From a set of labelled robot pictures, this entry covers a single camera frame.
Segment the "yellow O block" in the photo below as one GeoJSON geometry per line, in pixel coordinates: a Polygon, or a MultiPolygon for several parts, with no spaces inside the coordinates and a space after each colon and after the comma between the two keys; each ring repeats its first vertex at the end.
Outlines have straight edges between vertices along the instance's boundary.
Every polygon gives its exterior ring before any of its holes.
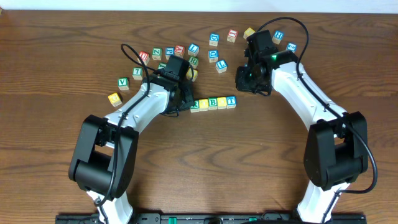
{"type": "Polygon", "coordinates": [[[208,111],[209,110],[208,99],[200,99],[199,100],[199,109],[200,109],[200,111],[208,111]]]}

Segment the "green B block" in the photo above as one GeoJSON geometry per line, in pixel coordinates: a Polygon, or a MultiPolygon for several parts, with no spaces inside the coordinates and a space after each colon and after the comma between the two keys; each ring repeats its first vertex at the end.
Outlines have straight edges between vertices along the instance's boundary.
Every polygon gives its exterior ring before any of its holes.
{"type": "Polygon", "coordinates": [[[217,98],[209,98],[208,99],[208,109],[209,110],[217,110],[218,109],[218,100],[217,98]]]}

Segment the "blue T block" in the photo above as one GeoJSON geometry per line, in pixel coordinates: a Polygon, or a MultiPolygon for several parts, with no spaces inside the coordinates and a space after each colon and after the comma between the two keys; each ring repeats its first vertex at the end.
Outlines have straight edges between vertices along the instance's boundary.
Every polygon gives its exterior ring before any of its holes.
{"type": "Polygon", "coordinates": [[[235,96],[227,96],[226,100],[227,100],[227,106],[226,106],[227,109],[231,109],[231,108],[235,108],[236,107],[237,102],[236,102],[236,97],[235,96]]]}

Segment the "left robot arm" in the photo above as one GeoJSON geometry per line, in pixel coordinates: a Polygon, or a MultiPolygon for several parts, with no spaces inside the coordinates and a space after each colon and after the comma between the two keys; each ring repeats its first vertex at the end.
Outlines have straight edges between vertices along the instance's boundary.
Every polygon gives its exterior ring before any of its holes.
{"type": "Polygon", "coordinates": [[[127,187],[134,173],[140,133],[159,114],[193,106],[192,81],[151,75],[120,109],[83,122],[68,171],[93,200],[101,223],[129,223],[127,187]]]}

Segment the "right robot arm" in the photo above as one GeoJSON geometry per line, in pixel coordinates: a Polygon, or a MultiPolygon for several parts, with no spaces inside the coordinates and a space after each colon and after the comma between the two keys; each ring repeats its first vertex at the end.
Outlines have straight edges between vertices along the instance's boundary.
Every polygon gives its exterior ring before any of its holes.
{"type": "Polygon", "coordinates": [[[373,162],[367,144],[367,122],[360,112],[348,113],[307,75],[291,51],[246,49],[247,65],[236,74],[236,88],[270,95],[280,93],[308,130],[303,158],[309,183],[297,206],[301,221],[325,223],[349,185],[373,162]]]}

